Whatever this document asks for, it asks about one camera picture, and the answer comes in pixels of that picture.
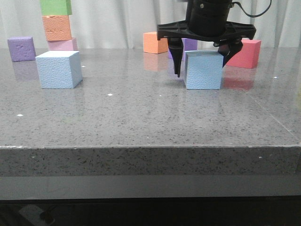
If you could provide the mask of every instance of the green foam block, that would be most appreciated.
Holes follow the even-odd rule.
[[[40,0],[42,15],[72,15],[71,0]]]

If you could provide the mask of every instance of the table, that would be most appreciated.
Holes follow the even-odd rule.
[[[224,67],[220,90],[186,90],[167,53],[80,57],[75,89],[41,89],[0,49],[0,200],[301,195],[300,49]]]

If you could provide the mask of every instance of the stacked foam blocks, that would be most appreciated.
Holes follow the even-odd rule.
[[[40,0],[49,52],[36,57],[41,87],[71,89],[82,81],[76,39],[71,35],[71,0]]]

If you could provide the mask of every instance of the speckled stone surface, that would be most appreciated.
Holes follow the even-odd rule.
[[[1,150],[1,176],[293,175],[299,147]]]
[[[80,50],[83,82],[45,90],[1,49],[0,176],[300,175],[300,49],[224,67],[221,90],[187,90],[167,53],[156,70],[143,56]]]

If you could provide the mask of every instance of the foam block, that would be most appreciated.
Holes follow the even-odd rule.
[[[226,65],[242,68],[255,68],[258,64],[261,41],[242,40],[244,46]]]
[[[186,51],[186,89],[220,89],[223,56],[215,51]]]
[[[48,49],[50,51],[77,51],[76,38],[66,41],[48,41]]]
[[[13,62],[35,60],[33,37],[11,37],[8,39],[8,48]]]
[[[36,62],[43,89],[71,89],[83,79],[78,51],[49,51]]]
[[[42,15],[72,15],[71,0],[40,0]]]
[[[182,42],[183,42],[183,46],[184,46],[182,61],[185,61],[185,58],[186,58],[185,51],[197,50],[198,49],[198,40],[183,38]],[[168,50],[168,58],[169,59],[173,58],[173,56],[171,55],[169,50]]]
[[[167,39],[157,40],[157,32],[143,34],[143,51],[146,53],[165,53],[168,51]]]
[[[47,41],[71,40],[69,16],[43,16]]]

